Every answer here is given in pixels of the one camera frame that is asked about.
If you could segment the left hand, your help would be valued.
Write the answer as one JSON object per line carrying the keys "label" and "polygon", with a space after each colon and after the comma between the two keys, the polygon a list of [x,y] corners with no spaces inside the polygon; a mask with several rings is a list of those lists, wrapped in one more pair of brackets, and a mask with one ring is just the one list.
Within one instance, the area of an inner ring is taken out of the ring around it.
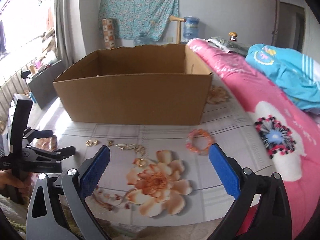
{"label": "left hand", "polygon": [[21,181],[15,176],[13,176],[10,170],[1,171],[0,172],[1,194],[5,193],[6,188],[8,186],[13,186],[18,189],[19,193],[23,197],[30,196],[32,175],[33,174],[29,172],[25,180]]}

